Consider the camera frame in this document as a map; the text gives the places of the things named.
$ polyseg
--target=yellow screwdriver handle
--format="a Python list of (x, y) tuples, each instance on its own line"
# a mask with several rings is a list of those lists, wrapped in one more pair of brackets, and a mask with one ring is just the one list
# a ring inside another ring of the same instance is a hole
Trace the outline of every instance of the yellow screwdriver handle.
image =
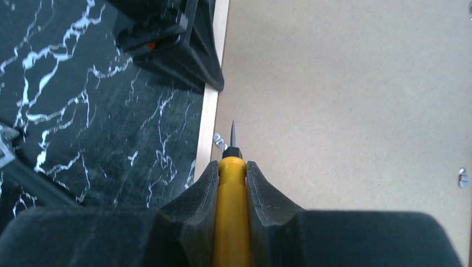
[(213, 266), (251, 266), (247, 164), (238, 157), (226, 157), (218, 164), (219, 185), (215, 217)]

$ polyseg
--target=dark floor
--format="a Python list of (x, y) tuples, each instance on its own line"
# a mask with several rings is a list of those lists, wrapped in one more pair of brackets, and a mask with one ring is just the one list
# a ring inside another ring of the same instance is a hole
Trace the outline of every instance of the dark floor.
[[(31, 168), (90, 206), (160, 207), (193, 182), (203, 95), (120, 53), (112, 6), (0, 6), (0, 120), (27, 133)], [(0, 175), (1, 231), (35, 197)]]

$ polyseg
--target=black plastic object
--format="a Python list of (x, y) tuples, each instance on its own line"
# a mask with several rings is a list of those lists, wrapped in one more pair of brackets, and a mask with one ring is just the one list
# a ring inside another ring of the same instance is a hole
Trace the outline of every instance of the black plastic object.
[(0, 266), (211, 266), (218, 163), (162, 209), (26, 210), (0, 236)]
[(306, 211), (251, 161), (246, 188), (253, 266), (461, 266), (429, 215)]
[(108, 0), (119, 14), (116, 45), (133, 63), (176, 81), (221, 91), (223, 73), (213, 37), (214, 0)]
[[(214, 161), (161, 210), (22, 212), (0, 236), (0, 266), (211, 266), (217, 187)], [(255, 162), (247, 192), (253, 266), (460, 266), (428, 215), (306, 211)]]

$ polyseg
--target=beige board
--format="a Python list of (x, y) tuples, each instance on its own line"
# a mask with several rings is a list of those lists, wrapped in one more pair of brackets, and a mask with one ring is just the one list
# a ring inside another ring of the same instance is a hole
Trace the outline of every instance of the beige board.
[[(220, 65), (223, 60), (224, 40), (228, 21), (229, 0), (216, 0), (213, 17), (213, 35)], [(196, 150), (194, 180), (198, 180), (212, 156), (213, 130), (217, 112), (218, 91), (205, 85), (200, 130)]]
[(234, 119), (281, 192), (307, 209), (425, 212), (468, 264), (468, 1), (232, 0), (223, 72), (215, 131), (228, 141)]

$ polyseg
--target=wooden edge strip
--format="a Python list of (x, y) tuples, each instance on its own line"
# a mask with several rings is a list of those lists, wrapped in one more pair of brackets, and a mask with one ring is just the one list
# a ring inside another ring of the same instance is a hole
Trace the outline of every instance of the wooden edge strip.
[[(229, 0), (216, 0), (213, 18), (213, 34), (220, 65), (223, 61), (224, 40), (228, 21)], [(213, 132), (217, 117), (218, 91), (205, 85), (201, 110), (200, 131), (196, 148), (194, 181), (200, 178), (212, 157)]]

